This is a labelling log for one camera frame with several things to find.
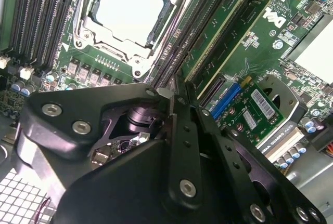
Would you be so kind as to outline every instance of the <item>white connector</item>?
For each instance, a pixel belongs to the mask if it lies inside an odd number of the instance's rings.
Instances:
[[[33,73],[33,68],[32,67],[24,67],[20,71],[20,77],[24,80],[28,80]]]

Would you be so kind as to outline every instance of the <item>motherboard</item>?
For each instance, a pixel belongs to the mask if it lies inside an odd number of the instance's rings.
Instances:
[[[194,84],[201,106],[220,128],[234,122],[259,149],[282,124],[292,121],[299,137],[302,129],[316,131],[309,122],[318,126],[333,112],[333,0],[2,0],[0,5],[0,111],[13,119],[31,93],[128,83],[159,88],[174,74]],[[302,105],[301,117],[281,111],[285,95],[268,96],[271,88],[261,88],[271,76],[294,93],[288,102],[296,110]],[[247,106],[254,91],[266,97],[274,117],[265,119],[259,106]],[[252,113],[239,111],[244,107]]]

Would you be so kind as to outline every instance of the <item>chip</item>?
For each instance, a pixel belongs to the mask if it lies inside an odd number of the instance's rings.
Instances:
[[[301,95],[301,99],[303,99],[303,101],[305,102],[305,104],[307,104],[307,103],[310,102],[310,100],[311,100],[312,98],[311,98],[308,94],[303,93],[303,94]]]

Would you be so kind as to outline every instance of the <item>pcie slot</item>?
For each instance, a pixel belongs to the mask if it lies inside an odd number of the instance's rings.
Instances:
[[[27,12],[28,24],[25,24],[25,30],[22,37],[22,51],[23,53],[31,58],[31,48],[33,44],[33,36],[37,27],[38,20],[38,8],[40,8],[42,0],[31,0],[31,5],[29,6]]]
[[[69,6],[72,2],[72,0],[60,0],[60,1],[62,1],[62,2],[60,5],[60,9],[58,11],[58,15],[57,15],[57,19],[56,19],[57,21],[55,23],[55,26],[57,26],[57,27],[52,29],[53,32],[50,37],[51,43],[46,52],[47,62],[45,62],[44,64],[46,64],[48,67],[51,67],[53,65],[53,60],[54,60],[54,57],[58,50],[58,43],[65,30],[64,27],[66,24],[66,18],[68,15]]]
[[[161,74],[159,78],[155,78],[152,82],[154,87],[163,87],[168,82],[171,75],[177,70],[177,68],[182,63],[182,58],[184,58],[184,53],[189,49],[194,43],[193,40],[196,38],[196,33],[202,31],[205,21],[207,21],[207,16],[210,12],[206,12],[204,8],[207,6],[207,1],[209,0],[199,0],[192,10],[188,21],[186,22],[183,30],[180,34],[180,38],[172,46],[168,56],[165,58],[164,64],[161,66],[157,74]]]
[[[198,81],[200,79],[200,75],[202,74],[203,70],[211,62],[211,59],[214,57],[216,52],[219,51],[218,49],[219,49],[220,45],[223,44],[225,38],[228,36],[230,29],[233,27],[234,23],[236,23],[236,20],[240,17],[240,15],[243,13],[243,11],[248,7],[249,1],[250,0],[241,0],[240,4],[237,6],[233,15],[229,18],[224,29],[220,32],[218,37],[214,40],[213,44],[210,46],[208,51],[205,53],[205,55],[201,59],[201,62],[199,62],[196,65],[196,67],[190,77],[190,81],[194,82],[194,81]]]
[[[48,36],[48,29],[50,29],[50,26],[52,25],[52,19],[54,18],[53,12],[57,7],[57,4],[57,0],[45,1],[46,7],[44,7],[44,10],[42,11],[40,28],[38,29],[39,33],[36,38],[38,48],[35,48],[33,53],[33,56],[37,59],[37,65],[42,65],[44,63],[43,51],[46,46],[45,41]]]
[[[219,92],[225,81],[226,79],[223,75],[219,75],[214,79],[210,87],[206,90],[207,93],[199,98],[201,107],[205,108],[212,101],[213,97]]]
[[[19,46],[21,42],[21,31],[24,24],[24,10],[28,0],[17,0],[16,11],[14,13],[14,21],[12,25],[10,47],[14,51],[19,51]]]

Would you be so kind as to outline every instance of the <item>silver screw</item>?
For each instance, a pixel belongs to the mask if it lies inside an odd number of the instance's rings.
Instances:
[[[73,131],[75,131],[76,133],[80,134],[80,135],[87,135],[92,128],[90,127],[89,123],[86,123],[84,121],[76,121],[73,125],[72,125]]]
[[[309,212],[316,221],[318,221],[318,222],[321,221],[321,219],[319,218],[318,214],[316,213],[316,211],[314,209],[310,208]]]
[[[156,93],[154,93],[151,89],[146,89],[146,93],[152,97],[156,96]]]
[[[302,220],[309,221],[309,217],[303,209],[301,209],[300,207],[297,207],[296,211],[297,211],[297,214],[301,217]]]
[[[209,111],[208,110],[203,109],[202,112],[205,116],[209,116]]]
[[[261,210],[261,208],[258,205],[253,203],[250,206],[250,210],[251,210],[251,214],[254,216],[255,219],[257,219],[261,223],[265,222],[266,216],[265,216],[263,210]]]
[[[62,113],[62,108],[53,103],[47,103],[43,105],[42,111],[48,116],[59,116]]]
[[[179,101],[180,103],[182,103],[182,104],[186,104],[184,98],[178,98],[178,101]]]
[[[187,197],[194,197],[197,193],[197,189],[192,182],[189,180],[183,179],[180,183],[181,192]]]

